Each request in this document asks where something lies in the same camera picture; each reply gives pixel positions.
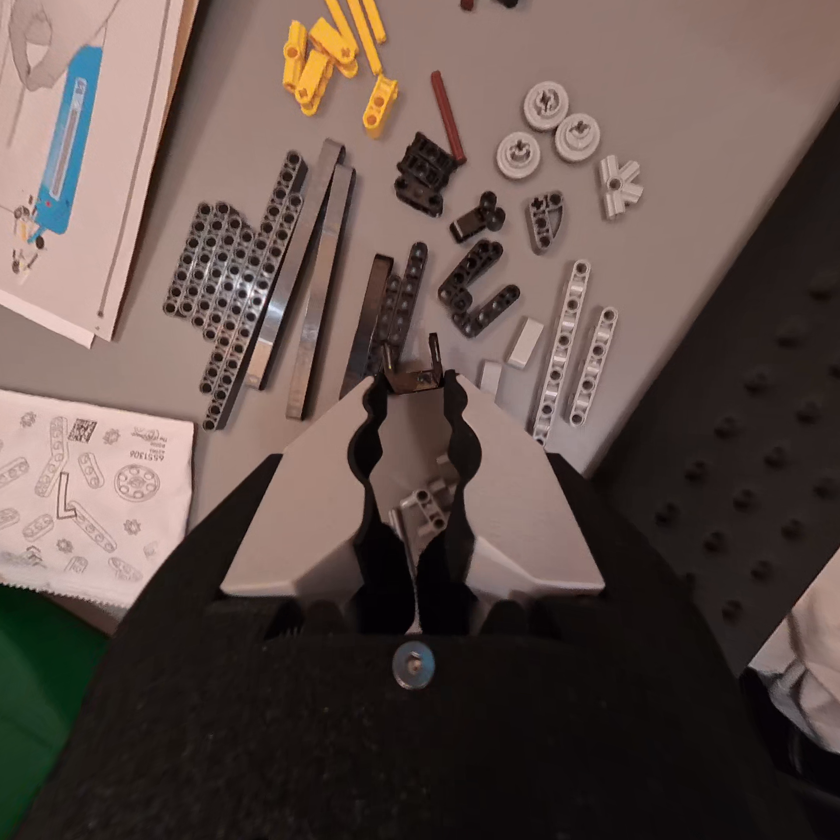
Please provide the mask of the held dark grey beam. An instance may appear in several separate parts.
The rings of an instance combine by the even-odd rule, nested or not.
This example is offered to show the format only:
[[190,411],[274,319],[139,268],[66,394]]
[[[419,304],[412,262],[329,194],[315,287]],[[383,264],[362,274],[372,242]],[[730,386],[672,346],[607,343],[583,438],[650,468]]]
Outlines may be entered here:
[[286,418],[293,421],[300,421],[306,416],[331,281],[342,242],[354,182],[355,169],[346,164],[337,164],[329,189],[327,208],[311,273],[301,336],[290,378]]

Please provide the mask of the black thin lego liftarm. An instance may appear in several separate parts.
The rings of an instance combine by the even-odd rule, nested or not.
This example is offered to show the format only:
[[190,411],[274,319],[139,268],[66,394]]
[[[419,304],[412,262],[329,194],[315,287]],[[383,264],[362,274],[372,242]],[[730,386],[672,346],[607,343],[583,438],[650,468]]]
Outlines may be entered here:
[[399,175],[394,182],[394,191],[400,202],[428,217],[438,218],[443,214],[445,205],[441,193],[416,177]]

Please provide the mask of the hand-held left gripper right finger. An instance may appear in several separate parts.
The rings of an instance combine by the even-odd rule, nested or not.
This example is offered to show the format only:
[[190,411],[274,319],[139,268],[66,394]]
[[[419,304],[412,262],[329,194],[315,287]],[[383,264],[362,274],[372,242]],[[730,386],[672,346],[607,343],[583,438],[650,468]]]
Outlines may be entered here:
[[604,580],[544,449],[462,374],[444,374],[458,483],[448,578],[486,599],[596,595]]

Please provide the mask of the printed white paper bag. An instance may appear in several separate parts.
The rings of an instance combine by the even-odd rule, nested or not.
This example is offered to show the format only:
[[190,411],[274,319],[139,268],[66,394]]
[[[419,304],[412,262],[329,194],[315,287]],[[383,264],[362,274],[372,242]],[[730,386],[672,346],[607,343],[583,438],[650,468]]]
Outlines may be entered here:
[[2,390],[2,584],[126,613],[186,535],[195,431]]

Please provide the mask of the row of dark grey lego beams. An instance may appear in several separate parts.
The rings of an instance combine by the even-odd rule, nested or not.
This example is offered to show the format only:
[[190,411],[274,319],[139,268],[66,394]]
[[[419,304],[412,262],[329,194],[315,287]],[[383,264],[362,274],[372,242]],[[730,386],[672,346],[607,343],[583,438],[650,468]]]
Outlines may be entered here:
[[308,166],[297,150],[281,165],[257,224],[232,204],[200,203],[166,292],[163,311],[189,322],[213,348],[199,382],[202,427],[223,429],[244,382],[270,293],[303,205]]

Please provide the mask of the yellow thin lego liftarm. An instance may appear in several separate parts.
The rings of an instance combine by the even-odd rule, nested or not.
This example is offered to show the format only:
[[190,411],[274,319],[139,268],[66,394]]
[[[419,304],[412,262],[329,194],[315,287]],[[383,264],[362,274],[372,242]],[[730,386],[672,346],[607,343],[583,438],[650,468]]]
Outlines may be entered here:
[[378,140],[399,95],[398,81],[383,73],[376,77],[374,88],[363,113],[363,126],[367,136]]

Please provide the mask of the dark grey lego piece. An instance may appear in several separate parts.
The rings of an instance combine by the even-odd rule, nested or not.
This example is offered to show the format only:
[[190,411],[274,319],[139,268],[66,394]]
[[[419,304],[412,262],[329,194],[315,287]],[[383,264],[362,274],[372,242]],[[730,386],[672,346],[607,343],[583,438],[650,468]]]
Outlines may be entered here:
[[564,220],[564,195],[559,188],[532,196],[526,205],[526,218],[531,248],[536,256],[544,256],[559,236]]

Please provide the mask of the small white lego brick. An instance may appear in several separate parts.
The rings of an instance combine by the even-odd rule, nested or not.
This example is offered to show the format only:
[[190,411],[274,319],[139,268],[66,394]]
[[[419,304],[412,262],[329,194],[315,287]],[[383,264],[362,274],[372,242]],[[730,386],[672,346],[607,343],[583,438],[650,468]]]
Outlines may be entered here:
[[541,321],[534,318],[522,320],[507,352],[505,364],[518,371],[524,370],[530,363],[543,331],[544,324]]

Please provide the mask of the yellow lego connector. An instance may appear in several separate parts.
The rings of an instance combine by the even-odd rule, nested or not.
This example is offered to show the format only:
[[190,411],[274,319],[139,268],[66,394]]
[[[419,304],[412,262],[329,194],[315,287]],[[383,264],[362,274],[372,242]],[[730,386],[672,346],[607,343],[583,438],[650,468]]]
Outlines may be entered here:
[[351,38],[344,37],[338,29],[331,26],[325,18],[319,18],[311,26],[309,39],[343,76],[352,79],[358,75],[358,46]]
[[309,50],[294,93],[304,115],[311,117],[319,110],[333,70],[334,64],[330,56],[317,49]]
[[308,31],[304,24],[293,19],[290,22],[287,42],[283,47],[283,87],[295,95],[301,74],[307,62]]

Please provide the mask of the black angled lego beam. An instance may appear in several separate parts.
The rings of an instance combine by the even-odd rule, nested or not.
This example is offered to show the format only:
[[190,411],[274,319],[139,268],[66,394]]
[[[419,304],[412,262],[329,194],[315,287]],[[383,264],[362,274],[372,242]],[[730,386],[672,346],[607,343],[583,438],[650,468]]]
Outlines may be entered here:
[[503,254],[500,242],[483,238],[467,252],[438,288],[438,300],[456,317],[472,306],[469,286],[493,267]]
[[468,340],[480,336],[507,312],[521,296],[518,285],[510,284],[501,288],[498,293],[482,306],[465,312],[456,312],[450,319],[457,330]]

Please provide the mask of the light grey star lego piece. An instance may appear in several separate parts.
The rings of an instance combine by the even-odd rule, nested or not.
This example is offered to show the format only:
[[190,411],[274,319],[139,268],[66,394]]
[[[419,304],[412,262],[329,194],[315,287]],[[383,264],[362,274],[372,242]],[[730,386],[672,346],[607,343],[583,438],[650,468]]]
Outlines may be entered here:
[[616,221],[629,207],[637,205],[642,199],[644,187],[638,180],[640,165],[633,160],[621,162],[615,154],[608,154],[600,161],[598,171],[606,221]]

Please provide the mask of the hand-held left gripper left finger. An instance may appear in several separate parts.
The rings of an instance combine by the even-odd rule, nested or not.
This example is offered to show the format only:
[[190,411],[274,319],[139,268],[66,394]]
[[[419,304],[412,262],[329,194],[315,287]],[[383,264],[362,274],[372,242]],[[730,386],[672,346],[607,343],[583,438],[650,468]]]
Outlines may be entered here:
[[382,376],[367,376],[284,451],[221,584],[230,596],[344,603],[362,587],[354,541],[377,511]]

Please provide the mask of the white shirt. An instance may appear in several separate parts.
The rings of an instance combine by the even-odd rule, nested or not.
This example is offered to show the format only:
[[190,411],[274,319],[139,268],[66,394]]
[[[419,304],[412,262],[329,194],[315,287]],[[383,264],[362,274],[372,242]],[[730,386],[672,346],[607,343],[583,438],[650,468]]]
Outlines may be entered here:
[[839,552],[749,663],[775,708],[839,754]]

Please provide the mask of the black U-shaped lego piece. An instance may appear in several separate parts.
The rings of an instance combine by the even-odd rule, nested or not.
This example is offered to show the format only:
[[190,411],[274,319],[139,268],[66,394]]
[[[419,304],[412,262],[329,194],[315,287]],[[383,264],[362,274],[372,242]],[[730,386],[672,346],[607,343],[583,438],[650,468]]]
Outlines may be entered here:
[[432,367],[420,371],[399,371],[393,354],[392,346],[384,343],[382,346],[383,372],[391,392],[394,395],[409,395],[428,392],[440,388],[444,381],[445,371],[440,353],[438,334],[431,332],[428,336],[428,346]]

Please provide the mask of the medium light grey lego beam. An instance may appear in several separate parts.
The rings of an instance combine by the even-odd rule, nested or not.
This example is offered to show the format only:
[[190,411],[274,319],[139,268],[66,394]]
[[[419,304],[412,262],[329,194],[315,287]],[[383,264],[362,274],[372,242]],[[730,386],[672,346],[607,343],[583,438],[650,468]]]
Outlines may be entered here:
[[569,400],[568,423],[572,428],[582,427],[591,412],[616,333],[618,319],[616,307],[604,307],[592,328]]

